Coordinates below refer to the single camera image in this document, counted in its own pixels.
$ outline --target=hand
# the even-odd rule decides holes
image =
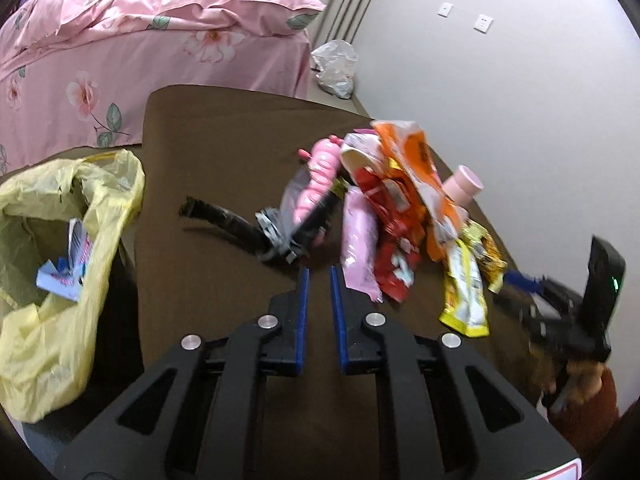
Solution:
[[[529,350],[537,359],[533,382],[545,393],[556,392],[556,377],[560,373],[559,364],[537,345],[530,344]],[[567,402],[581,406],[594,397],[602,388],[602,373],[605,365],[596,361],[569,361],[566,371],[570,377],[577,376],[574,387],[567,395]]]

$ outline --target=brown table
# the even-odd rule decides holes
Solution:
[[[145,365],[188,333],[228,335],[263,314],[269,299],[294,287],[291,276],[212,234],[204,223],[178,218],[187,195],[252,218],[277,206],[300,163],[296,152],[321,137],[366,127],[367,118],[292,98],[199,86],[172,86],[149,98],[144,125],[146,191],[136,237],[140,341]],[[435,156],[440,175],[450,171]],[[471,217],[506,250],[480,209]],[[338,371],[328,267],[340,253],[341,217],[312,257],[305,370],[295,379],[268,381],[262,478],[350,479],[378,477],[374,378]],[[443,273],[425,261],[405,304],[387,315],[415,333],[436,337]],[[492,334],[474,347],[530,398],[532,362],[517,323],[494,308]]]

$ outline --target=white wall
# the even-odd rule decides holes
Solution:
[[[640,39],[617,0],[373,0],[354,47],[367,111],[417,120],[481,177],[522,270],[582,291],[591,234],[623,253],[610,366],[626,408],[640,394]]]

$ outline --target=white plastic bag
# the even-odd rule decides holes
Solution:
[[[320,88],[340,99],[351,97],[358,62],[353,47],[344,40],[331,40],[316,48],[311,56],[320,69],[316,74]]]

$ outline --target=orange snack bag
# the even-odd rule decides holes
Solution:
[[[434,262],[446,257],[447,247],[462,231],[456,205],[442,190],[426,135],[413,121],[373,121],[383,153],[398,163],[415,186],[431,218],[427,254]]]

